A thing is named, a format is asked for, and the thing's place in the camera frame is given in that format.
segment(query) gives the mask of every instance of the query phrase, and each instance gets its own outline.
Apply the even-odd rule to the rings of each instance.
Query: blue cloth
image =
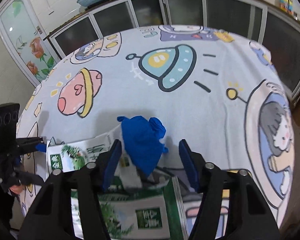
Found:
[[[47,152],[47,145],[45,143],[39,143],[35,146],[35,148],[39,151],[39,152],[43,152],[46,153]]]
[[[164,144],[159,142],[166,133],[165,127],[155,117],[147,121],[142,116],[131,119],[118,116],[117,120],[121,122],[124,148],[132,163],[149,176],[157,166],[161,154],[168,152]]]

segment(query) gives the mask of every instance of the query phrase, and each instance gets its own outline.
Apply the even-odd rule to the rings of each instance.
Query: green plant print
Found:
[[[84,157],[82,157],[82,156],[78,156],[78,157],[72,159],[71,161],[73,164],[73,168],[75,170],[80,170],[84,165],[86,165],[86,163],[84,161]]]
[[[118,220],[118,216],[115,213],[115,210],[111,204],[100,203],[100,208],[106,227],[108,229],[108,233],[111,238],[122,239],[122,236],[126,236],[132,231],[133,225],[131,225],[125,230],[121,229],[121,223]]]
[[[46,65],[47,65],[47,68],[44,68],[41,70],[41,72],[43,73],[43,75],[47,76],[49,75],[50,71],[53,69],[54,67],[54,58],[51,56],[48,61],[46,62],[46,60],[44,59],[44,56],[47,56],[47,54],[43,54],[40,59],[40,61],[43,61]]]
[[[70,145],[64,145],[61,149],[61,155],[64,156],[64,153],[67,153],[71,158],[73,168],[75,170],[81,169],[85,164],[85,157],[82,156],[82,150],[79,147],[73,147]]]
[[[17,17],[17,15],[20,13],[22,4],[23,4],[23,1],[21,1],[21,0],[13,1],[12,7],[13,7],[13,16],[14,17]]]

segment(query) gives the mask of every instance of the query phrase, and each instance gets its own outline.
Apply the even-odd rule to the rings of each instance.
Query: tablecloth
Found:
[[[270,52],[255,41],[202,26],[160,25],[114,33],[62,59],[35,89],[19,118],[17,137],[56,143],[93,138],[118,116],[157,117],[169,149],[158,174],[179,177],[188,227],[193,197],[178,155],[186,139],[221,169],[247,169],[281,225],[290,195],[294,139],[289,104]],[[45,153],[31,153],[25,169],[46,179]],[[40,187],[20,195],[24,214]],[[228,209],[223,195],[218,234]]]

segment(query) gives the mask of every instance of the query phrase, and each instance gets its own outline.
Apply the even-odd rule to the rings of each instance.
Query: kitchen cabinet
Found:
[[[159,0],[131,0],[140,27],[163,24]]]
[[[262,9],[255,7],[254,24],[253,24],[252,37],[251,37],[251,39],[254,41],[258,41],[259,39],[261,21],[262,21]]]
[[[56,41],[64,54],[69,55],[76,49],[98,38],[89,18],[86,17],[56,36]]]
[[[202,0],[168,0],[168,7],[171,24],[203,25]]]
[[[237,0],[206,0],[206,4],[208,27],[248,37],[250,4]]]
[[[119,3],[94,14],[103,36],[134,28],[128,2]]]
[[[262,44],[270,50],[281,81],[294,91],[300,81],[300,32],[268,13]]]

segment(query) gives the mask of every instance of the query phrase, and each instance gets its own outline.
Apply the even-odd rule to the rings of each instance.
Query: green box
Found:
[[[61,169],[62,170],[62,162],[60,154],[50,155],[51,160],[51,168],[52,170]]]
[[[162,228],[160,208],[138,209],[136,210],[138,228]]]

